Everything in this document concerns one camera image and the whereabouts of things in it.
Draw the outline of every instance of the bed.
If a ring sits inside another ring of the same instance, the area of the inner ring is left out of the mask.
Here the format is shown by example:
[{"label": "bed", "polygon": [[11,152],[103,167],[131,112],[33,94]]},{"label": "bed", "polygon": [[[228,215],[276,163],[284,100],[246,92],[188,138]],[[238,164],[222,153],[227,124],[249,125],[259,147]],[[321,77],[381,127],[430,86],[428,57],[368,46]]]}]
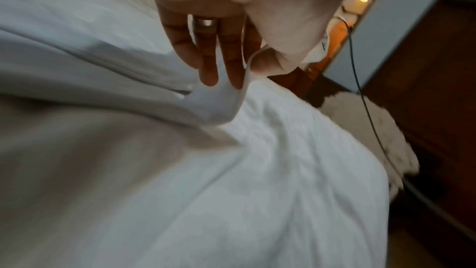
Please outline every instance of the bed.
[{"label": "bed", "polygon": [[387,175],[313,107],[201,87],[140,0],[0,3],[0,267],[385,266]]}]

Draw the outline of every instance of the silver ring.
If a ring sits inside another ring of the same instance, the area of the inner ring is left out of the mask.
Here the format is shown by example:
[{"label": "silver ring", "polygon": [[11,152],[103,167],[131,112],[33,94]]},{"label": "silver ring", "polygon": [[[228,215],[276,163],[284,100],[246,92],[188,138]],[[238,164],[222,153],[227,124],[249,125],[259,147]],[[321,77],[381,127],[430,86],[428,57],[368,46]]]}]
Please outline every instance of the silver ring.
[{"label": "silver ring", "polygon": [[218,19],[200,19],[193,17],[193,26],[210,27],[218,24]]}]

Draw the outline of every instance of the hand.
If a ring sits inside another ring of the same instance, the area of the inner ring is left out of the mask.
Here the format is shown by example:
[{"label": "hand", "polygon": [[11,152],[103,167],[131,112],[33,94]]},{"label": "hand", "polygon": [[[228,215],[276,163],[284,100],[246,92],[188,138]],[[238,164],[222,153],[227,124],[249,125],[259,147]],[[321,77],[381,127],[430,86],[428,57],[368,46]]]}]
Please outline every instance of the hand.
[{"label": "hand", "polygon": [[[271,47],[251,63],[260,75],[292,71],[322,39],[342,0],[155,0],[164,30],[178,56],[198,69],[209,86],[218,82],[216,41],[232,85],[242,87],[245,61],[259,50],[261,37]],[[193,43],[187,15],[214,20],[195,22]]]}]

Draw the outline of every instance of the power cord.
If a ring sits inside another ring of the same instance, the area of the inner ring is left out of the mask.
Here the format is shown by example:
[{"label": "power cord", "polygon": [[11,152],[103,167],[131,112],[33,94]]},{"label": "power cord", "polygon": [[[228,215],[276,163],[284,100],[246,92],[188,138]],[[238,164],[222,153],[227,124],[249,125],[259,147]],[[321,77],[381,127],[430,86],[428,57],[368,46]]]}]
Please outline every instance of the power cord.
[{"label": "power cord", "polygon": [[356,64],[354,62],[354,49],[352,46],[352,33],[351,33],[351,28],[347,21],[339,16],[334,17],[336,19],[339,19],[343,21],[347,28],[347,33],[348,33],[348,40],[349,40],[349,48],[351,52],[351,64],[352,64],[352,71],[354,72],[354,78],[356,79],[356,84],[357,84],[357,91],[358,95],[362,99],[363,106],[365,107],[365,111],[367,112],[368,120],[370,121],[370,125],[372,127],[373,133],[375,134],[375,137],[377,138],[378,144],[380,148],[382,149],[383,154],[385,155],[385,158],[388,160],[392,168],[397,172],[397,174],[400,176],[403,182],[404,189],[410,192],[415,198],[417,198],[420,202],[425,204],[433,213],[435,213],[437,216],[439,216],[441,219],[443,219],[446,223],[451,225],[453,228],[458,230],[462,235],[464,235],[466,238],[468,238],[470,241],[476,244],[476,232],[473,230],[469,229],[467,226],[462,224],[460,221],[458,221],[455,217],[447,213],[445,210],[440,208],[438,205],[436,205],[433,201],[431,201],[429,198],[427,198],[422,192],[420,192],[413,184],[411,184],[410,181],[404,178],[404,175],[399,172],[397,167],[393,164],[393,162],[390,160],[389,156],[387,155],[387,152],[385,151],[385,148],[383,147],[382,141],[380,140],[380,137],[377,134],[377,130],[375,129],[375,125],[373,124],[372,116],[370,115],[370,112],[367,107],[367,103],[365,101],[365,98],[362,95],[362,91],[360,88],[360,83],[358,81],[358,76],[357,76],[357,70],[356,70]]}]

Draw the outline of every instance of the cable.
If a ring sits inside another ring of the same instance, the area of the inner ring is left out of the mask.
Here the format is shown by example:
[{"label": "cable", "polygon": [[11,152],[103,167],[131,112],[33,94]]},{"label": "cable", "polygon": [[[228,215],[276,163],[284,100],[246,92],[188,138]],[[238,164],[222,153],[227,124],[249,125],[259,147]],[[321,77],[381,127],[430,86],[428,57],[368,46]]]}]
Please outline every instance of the cable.
[{"label": "cable", "polygon": [[365,101],[365,98],[362,94],[362,90],[360,88],[360,83],[358,81],[358,76],[357,76],[357,70],[356,70],[356,64],[354,62],[354,49],[352,46],[352,33],[351,33],[351,28],[347,21],[342,18],[342,17],[334,17],[336,19],[339,19],[343,21],[347,28],[347,33],[348,33],[348,39],[349,39],[349,48],[351,52],[351,64],[352,64],[352,71],[354,72],[354,78],[356,79],[356,84],[357,84],[357,91],[358,95],[362,99],[363,106],[365,107],[365,111],[367,112],[368,119],[370,121],[370,125],[372,127],[373,133],[375,134],[375,137],[377,138],[378,144],[380,148],[382,149],[383,154],[385,155],[385,158],[388,160],[392,168],[397,172],[397,174],[402,178],[403,186],[404,189],[412,193],[415,198],[417,198],[420,202],[425,204],[433,213],[435,213],[437,216],[439,216],[441,219],[443,219],[446,223],[449,225],[453,226],[456,230],[458,230],[462,235],[464,235],[466,238],[471,240],[473,243],[476,244],[476,232],[473,230],[469,229],[467,226],[462,224],[460,221],[458,221],[455,217],[444,211],[442,208],[440,208],[438,205],[436,205],[433,201],[431,201],[428,197],[426,197],[422,192],[420,192],[413,184],[411,184],[410,181],[404,178],[404,175],[399,172],[397,167],[393,164],[393,162],[390,160],[389,156],[387,155],[387,152],[385,151],[385,148],[383,147],[382,141],[380,140],[380,137],[377,134],[377,130],[375,129],[375,125],[373,124],[372,116],[370,115],[370,112],[367,107],[367,102]]}]

